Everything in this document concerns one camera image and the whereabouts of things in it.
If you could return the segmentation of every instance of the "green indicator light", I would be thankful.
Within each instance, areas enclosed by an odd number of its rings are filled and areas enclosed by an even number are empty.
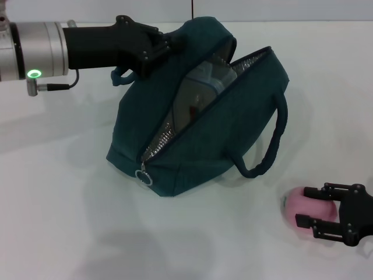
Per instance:
[[[29,73],[27,73],[27,76],[32,79],[39,78],[41,76],[41,72],[39,70],[30,70]]]

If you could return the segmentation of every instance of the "open bag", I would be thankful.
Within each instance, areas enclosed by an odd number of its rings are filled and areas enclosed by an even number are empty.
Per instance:
[[[135,80],[119,104],[107,160],[160,196],[175,196],[233,165],[246,178],[269,170],[287,123],[288,76],[270,47],[230,63],[236,40],[213,17],[175,31],[187,46],[149,79]],[[242,156],[277,110],[262,163]]]

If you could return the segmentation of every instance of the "pink object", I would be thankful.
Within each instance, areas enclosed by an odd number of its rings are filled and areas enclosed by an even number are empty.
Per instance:
[[[334,222],[337,218],[337,206],[334,201],[318,200],[303,196],[304,187],[291,190],[284,197],[284,215],[286,220],[297,230],[312,234],[312,229],[297,227],[296,214],[308,215],[313,218]]]

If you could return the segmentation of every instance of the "white table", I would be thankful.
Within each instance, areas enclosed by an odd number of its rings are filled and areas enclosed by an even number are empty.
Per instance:
[[[373,22],[227,23],[235,57],[271,45],[290,77],[289,121],[273,168],[235,168],[160,198],[105,156],[118,102],[111,69],[68,92],[28,97],[0,84],[0,279],[247,280],[372,278],[373,239],[357,248],[292,231],[282,194],[324,182],[373,194]],[[164,31],[179,24],[158,24]],[[72,82],[55,78],[52,82]],[[247,153],[259,162],[275,117]]]

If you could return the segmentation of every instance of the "zipper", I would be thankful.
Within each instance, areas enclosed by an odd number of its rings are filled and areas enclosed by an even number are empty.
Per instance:
[[[219,46],[217,48],[215,48],[212,52],[209,53],[209,55],[206,57],[204,57],[203,60],[199,61],[197,65],[195,65],[192,69],[190,69],[186,74],[188,74],[191,70],[193,70],[195,67],[197,67],[199,64],[201,64],[203,61],[206,61],[208,60],[209,57],[211,57],[219,48],[221,48],[224,43],[227,42],[227,39],[224,39],[224,41],[222,41]],[[252,54],[250,55],[247,55],[246,57],[242,57],[234,62],[232,62],[230,64],[231,67],[234,67],[236,64],[239,64],[240,62],[244,61],[244,60],[247,60],[248,58],[250,57],[254,57],[260,53],[264,53],[266,52],[263,56],[261,56],[256,62],[255,64],[248,68],[244,74],[247,74],[249,71],[251,71],[254,67],[256,67],[264,58],[266,58],[269,54],[271,54],[273,51],[270,47],[266,47],[266,48],[263,48],[261,50],[258,50],[258,51],[255,51],[253,52]],[[239,77],[237,77],[237,79],[235,81],[233,81],[228,87],[225,88],[225,90],[220,93],[200,114],[198,114],[198,116],[193,120],[191,121],[186,127],[184,127],[175,137],[173,137],[167,144],[166,146],[161,149],[159,152],[157,152],[154,156],[152,156],[150,159],[146,160],[146,161],[141,161],[141,157],[143,156],[143,154],[145,153],[145,150],[146,148],[149,146],[149,144],[151,143],[151,141],[153,140],[154,136],[156,135],[157,131],[159,130],[159,127],[162,125],[163,121],[166,119],[167,117],[167,114],[168,112],[170,111],[171,109],[171,106],[173,105],[173,102],[176,98],[176,95],[178,93],[178,89],[180,88],[180,84],[183,80],[183,78],[181,78],[181,80],[179,81],[178,83],[178,86],[177,86],[177,89],[175,91],[175,94],[172,98],[172,101],[171,101],[171,104],[169,105],[168,107],[168,110],[166,111],[166,115],[162,118],[162,123],[160,125],[158,125],[157,127],[157,130],[156,132],[152,135],[152,137],[150,138],[150,141],[147,142],[147,144],[145,145],[145,149],[142,149],[142,151],[139,153],[138,155],[138,162],[141,162],[141,168],[143,169],[144,168],[144,172],[145,172],[145,163],[150,163],[152,162],[153,160],[156,160],[157,158],[159,158],[179,137],[181,137],[192,125],[194,125],[198,120],[200,120],[206,113],[208,113],[211,108],[213,108],[215,106],[215,104],[217,104],[224,96],[227,95],[228,92],[230,92],[230,89],[235,86],[236,83],[240,82],[240,79],[243,78],[243,74],[241,74]]]
[[[215,46],[214,49],[210,50],[206,55],[204,55],[202,58],[200,58],[200,59],[196,62],[196,64],[193,65],[193,67],[189,67],[189,68],[187,69],[187,71],[186,71],[186,72],[181,76],[181,78],[180,78],[179,81],[178,81],[178,85],[177,85],[176,90],[175,90],[175,92],[174,92],[173,98],[171,99],[170,104],[167,106],[167,110],[166,110],[165,114],[162,116],[162,118],[161,118],[161,120],[160,120],[160,123],[158,123],[158,125],[156,126],[157,128],[152,132],[152,134],[151,134],[151,136],[149,137],[148,141],[146,141],[146,143],[145,143],[145,144],[143,145],[143,147],[140,149],[140,151],[139,151],[139,153],[138,153],[138,155],[137,155],[137,157],[136,157],[136,161],[137,161],[138,163],[142,163],[142,162],[143,162],[142,159],[141,159],[141,157],[142,157],[143,154],[145,153],[147,147],[149,146],[149,144],[150,144],[151,141],[153,140],[154,136],[157,134],[157,132],[158,132],[160,126],[162,125],[163,121],[166,119],[167,114],[168,114],[168,112],[170,111],[171,106],[172,106],[173,103],[174,103],[174,100],[175,100],[175,98],[176,98],[176,95],[177,95],[177,93],[178,93],[178,90],[179,90],[179,88],[180,88],[181,82],[182,82],[182,80],[184,79],[184,77],[185,77],[189,72],[191,72],[194,68],[196,68],[199,64],[201,64],[203,61],[205,61],[207,58],[211,57],[211,56],[212,56],[212,55],[213,55],[217,50],[219,50],[222,46],[224,46],[224,44],[228,43],[229,40],[234,40],[234,38],[233,38],[232,36],[227,36],[226,38],[220,40],[220,42],[217,44],[217,46]]]
[[[141,183],[143,183],[144,185],[150,187],[151,185],[153,185],[153,179],[151,178],[151,176],[146,172],[146,169],[145,169],[145,162],[142,162],[141,163],[141,170],[136,170],[135,171],[135,176],[137,179],[139,179],[141,181]]]

